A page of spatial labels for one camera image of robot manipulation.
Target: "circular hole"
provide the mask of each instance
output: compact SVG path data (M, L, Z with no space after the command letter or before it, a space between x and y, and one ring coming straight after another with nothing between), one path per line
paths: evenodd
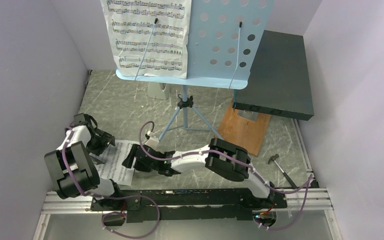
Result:
M202 21L207 21L208 20L208 13L206 13L206 12L201 13L201 16L199 16L199 18Z
M243 22L244 21L244 17L243 16L237 16L236 17L236 23L239 24L239 22Z
M250 34L248 36L248 41L254 41L254 39L256 39L256 36L254 34Z
M240 5L245 7L248 4L248 0L240 0Z
M258 26L260 25L261 23L261 18L257 17L257 18L254 18L254 20L252 20L252 24L254 24L254 26Z
M218 16L218 21L220 23L224 23L226 21L226 15L222 14L222 15Z
M222 38L223 37L223 32L222 31L217 31L215 33L215 37L218 38L218 39Z
M267 5L267 0L259 0L259 4L258 6L262 9L264 7L266 7Z
M204 29L199 30L199 36L200 37L205 37L205 35L207 35L207 32Z

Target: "gray floor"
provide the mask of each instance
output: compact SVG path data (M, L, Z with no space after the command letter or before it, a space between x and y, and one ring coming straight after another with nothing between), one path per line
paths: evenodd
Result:
M102 230L100 214L52 214L44 239L46 240L122 240L126 239ZM286 211L277 212L274 228L291 222ZM155 221L126 223L111 227L125 235L140 236L154 226ZM144 240L332 240L325 212L304 211L294 226L282 231L267 231L253 221L236 219L164 220L155 232Z
M139 128L148 121L155 122L155 133L159 135L170 117L181 94L180 85L171 85L168 100L147 97L147 82L133 82L119 79L115 71L92 71L79 113L92 115L99 128L113 134L120 140L138 140ZM194 105L218 127L230 104L233 91L223 88L189 87ZM189 126L205 128L206 125L189 110ZM179 114L171 127L183 124L183 114ZM201 148L210 142L210 131L186 131L181 128L169 131L158 146L159 151L188 151ZM272 116L258 157L251 157L256 169L276 187L290 187L279 169L268 165L270 156L279 154L279 164L300 186L307 180L303 154L296 137L291 119ZM158 175L156 172L136 172L132 186L127 189L205 189L237 188L238 182L230 182L211 171L197 169L173 177Z

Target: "paper sheet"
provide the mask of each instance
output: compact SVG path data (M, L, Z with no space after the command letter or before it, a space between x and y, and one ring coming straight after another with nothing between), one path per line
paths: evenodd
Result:
M122 165L130 152L133 144L139 144L137 141L116 140L115 146L109 145L105 151L99 156L91 154L91 156L104 162L104 164L96 165L99 176L104 179L112 179L119 185L132 185L134 168L126 168Z
M123 76L186 79L192 0L100 0L112 55Z

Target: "music stand tripod legs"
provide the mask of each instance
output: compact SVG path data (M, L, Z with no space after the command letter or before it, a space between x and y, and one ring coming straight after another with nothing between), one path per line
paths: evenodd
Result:
M162 131L161 135L158 137L158 139L161 141L164 137L164 135L174 129L178 129L183 127L185 130L196 130L196 131L208 131L211 130L219 139L223 140L223 137L217 132L217 130L211 125L211 123L202 115L202 113L194 106L194 98L192 96L188 97L188 86L182 85L181 87L181 101L178 102L176 111L173 113L173 116L171 116L170 120L168 121L167 125L164 127L164 130ZM208 126L208 128L197 128L197 127L188 127L188 108L192 108L192 110L195 111L196 115L198 115L204 123ZM170 128L173 121L175 120L176 116L179 114L180 110L183 109L183 126L177 126Z

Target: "wooden board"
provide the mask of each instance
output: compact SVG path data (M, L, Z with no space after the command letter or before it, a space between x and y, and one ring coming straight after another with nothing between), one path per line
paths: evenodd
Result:
M270 116L259 113L256 121L248 120L238 116L238 110L234 110L230 102L217 131L224 140L245 148L253 156L258 156Z

